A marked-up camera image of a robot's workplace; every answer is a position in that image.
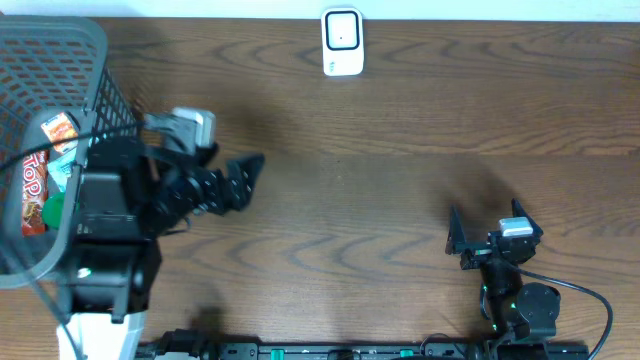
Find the small orange juice packet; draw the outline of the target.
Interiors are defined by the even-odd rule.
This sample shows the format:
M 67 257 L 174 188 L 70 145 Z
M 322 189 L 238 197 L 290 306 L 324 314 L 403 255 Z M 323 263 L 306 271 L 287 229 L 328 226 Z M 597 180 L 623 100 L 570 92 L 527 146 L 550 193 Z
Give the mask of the small orange juice packet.
M 54 146 L 54 150 L 61 155 L 71 152 L 77 146 L 78 133 L 67 112 L 61 112 L 44 121 L 41 129 L 51 143 L 60 141 L 60 144 Z

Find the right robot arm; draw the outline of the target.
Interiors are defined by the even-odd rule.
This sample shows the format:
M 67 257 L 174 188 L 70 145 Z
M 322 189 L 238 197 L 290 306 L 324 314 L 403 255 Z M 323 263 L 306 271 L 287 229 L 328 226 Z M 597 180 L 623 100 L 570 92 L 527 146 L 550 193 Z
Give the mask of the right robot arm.
M 560 314 L 560 292 L 539 282 L 525 283 L 520 266 L 536 254 L 543 230 L 518 200 L 511 201 L 512 215 L 499 221 L 499 229 L 482 241 L 468 239 L 461 216 L 450 211 L 445 248 L 460 257 L 463 270 L 481 273 L 480 307 L 491 321 L 494 334 L 468 344 L 464 359 L 586 359 L 583 344 L 552 343 Z

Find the mint green wet wipes pack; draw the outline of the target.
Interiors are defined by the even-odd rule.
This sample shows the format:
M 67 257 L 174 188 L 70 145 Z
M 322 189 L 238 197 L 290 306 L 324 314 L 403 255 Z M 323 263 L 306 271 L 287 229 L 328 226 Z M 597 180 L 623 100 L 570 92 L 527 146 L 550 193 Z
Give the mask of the mint green wet wipes pack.
M 76 149 L 72 149 L 47 165 L 48 173 L 60 192 L 65 192 L 67 181 L 72 175 L 75 164 Z

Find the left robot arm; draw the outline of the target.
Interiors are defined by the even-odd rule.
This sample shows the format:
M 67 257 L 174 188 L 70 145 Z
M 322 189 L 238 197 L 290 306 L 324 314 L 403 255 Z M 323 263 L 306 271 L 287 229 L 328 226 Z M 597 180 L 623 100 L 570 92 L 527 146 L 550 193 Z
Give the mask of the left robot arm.
M 57 282 L 74 358 L 134 358 L 162 262 L 159 237 L 196 210 L 222 216 L 249 205 L 264 156 L 211 170 L 217 151 L 184 153 L 133 137 L 89 148 Z

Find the red chocolate bar wrapper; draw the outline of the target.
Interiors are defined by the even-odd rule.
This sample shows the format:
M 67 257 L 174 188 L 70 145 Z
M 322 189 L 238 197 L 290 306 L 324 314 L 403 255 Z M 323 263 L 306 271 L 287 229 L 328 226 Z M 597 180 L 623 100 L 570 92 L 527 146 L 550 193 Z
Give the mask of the red chocolate bar wrapper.
M 22 163 L 21 231 L 23 236 L 35 236 L 46 232 L 42 210 L 48 197 L 48 160 L 49 151 L 44 150 L 25 157 Z

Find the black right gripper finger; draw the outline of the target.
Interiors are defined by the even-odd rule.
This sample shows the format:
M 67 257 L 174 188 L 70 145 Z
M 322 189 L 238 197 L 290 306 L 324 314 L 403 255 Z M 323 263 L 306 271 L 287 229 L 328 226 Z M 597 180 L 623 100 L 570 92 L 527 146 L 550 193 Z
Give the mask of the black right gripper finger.
M 541 238 L 544 235 L 544 231 L 533 220 L 533 218 L 524 210 L 523 206 L 516 198 L 513 198 L 511 200 L 511 208 L 512 208 L 513 217 L 524 217 L 528 220 L 533 230 L 533 237 Z
M 448 255 L 461 254 L 466 248 L 467 241 L 462 222 L 456 207 L 452 206 L 449 215 L 449 230 L 445 253 Z

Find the green lid seasoning jar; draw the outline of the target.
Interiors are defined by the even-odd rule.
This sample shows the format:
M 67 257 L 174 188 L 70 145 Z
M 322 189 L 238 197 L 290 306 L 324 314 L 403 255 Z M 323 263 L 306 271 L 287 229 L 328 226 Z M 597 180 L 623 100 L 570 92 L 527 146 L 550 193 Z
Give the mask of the green lid seasoning jar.
M 51 195 L 44 202 L 42 208 L 42 220 L 47 227 L 55 230 L 59 229 L 64 209 L 64 201 L 65 193 L 58 192 Z

